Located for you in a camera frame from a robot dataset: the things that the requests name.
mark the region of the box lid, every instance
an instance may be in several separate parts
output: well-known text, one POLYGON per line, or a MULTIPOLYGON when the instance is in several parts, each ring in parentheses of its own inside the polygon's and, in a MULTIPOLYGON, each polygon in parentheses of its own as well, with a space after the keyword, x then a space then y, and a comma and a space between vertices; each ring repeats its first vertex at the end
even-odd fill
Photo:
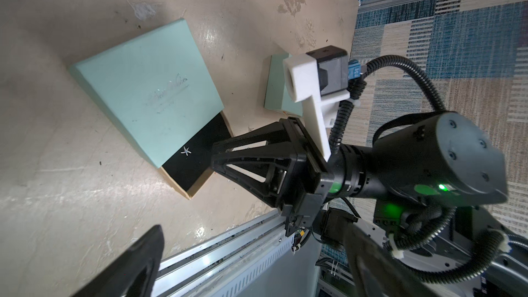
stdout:
POLYGON ((76 63, 70 73, 156 168, 223 109, 183 19, 76 63))

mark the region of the concrete floor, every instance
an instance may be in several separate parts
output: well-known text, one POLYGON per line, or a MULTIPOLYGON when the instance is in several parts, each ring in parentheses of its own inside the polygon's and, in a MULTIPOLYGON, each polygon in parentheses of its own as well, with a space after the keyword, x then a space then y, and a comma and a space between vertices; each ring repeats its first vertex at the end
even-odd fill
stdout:
POLYGON ((270 55, 350 50, 357 0, 0 0, 0 291, 68 296, 154 224, 164 256, 269 210, 214 175, 188 201, 67 73, 184 17, 235 134, 263 109, 270 55))

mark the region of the white starfish logo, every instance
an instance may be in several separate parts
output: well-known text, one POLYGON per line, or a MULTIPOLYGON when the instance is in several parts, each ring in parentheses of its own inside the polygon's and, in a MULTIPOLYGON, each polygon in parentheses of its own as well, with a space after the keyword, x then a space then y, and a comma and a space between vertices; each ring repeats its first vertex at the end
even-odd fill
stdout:
POLYGON ((192 153, 189 151, 189 148, 186 148, 185 146, 183 146, 183 151, 180 154, 185 154, 185 156, 189 156, 189 154, 192 154, 192 153))

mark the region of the black cylindrical motor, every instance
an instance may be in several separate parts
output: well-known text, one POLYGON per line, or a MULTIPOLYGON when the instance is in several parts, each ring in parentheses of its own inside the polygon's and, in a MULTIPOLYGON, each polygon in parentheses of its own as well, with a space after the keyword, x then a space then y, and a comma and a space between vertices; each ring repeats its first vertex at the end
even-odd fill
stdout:
POLYGON ((416 202, 430 198, 445 207, 507 199, 504 155, 473 122, 454 112, 379 138, 373 148, 342 145, 329 164, 342 182, 331 197, 393 194, 416 202))

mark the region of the cable tie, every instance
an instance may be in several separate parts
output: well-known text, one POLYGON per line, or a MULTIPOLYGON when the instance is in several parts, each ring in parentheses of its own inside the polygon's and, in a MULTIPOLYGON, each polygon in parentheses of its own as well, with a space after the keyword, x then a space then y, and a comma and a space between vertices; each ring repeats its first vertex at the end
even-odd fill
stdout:
POLYGON ((403 251, 399 250, 394 242, 394 233, 389 234, 389 243, 392 248, 392 256, 396 259, 403 259, 403 251))
POLYGON ((490 230, 494 230, 496 232, 499 232, 502 237, 504 238, 501 242, 501 244, 499 244, 498 246, 498 249, 502 252, 510 252, 512 247, 510 247, 510 238, 508 237, 508 235, 503 232, 502 230, 499 230, 499 229, 490 229, 490 230))
POLYGON ((346 101, 352 103, 354 105, 354 107, 361 107, 361 101, 359 99, 354 100, 352 98, 348 98, 348 99, 346 99, 346 101))

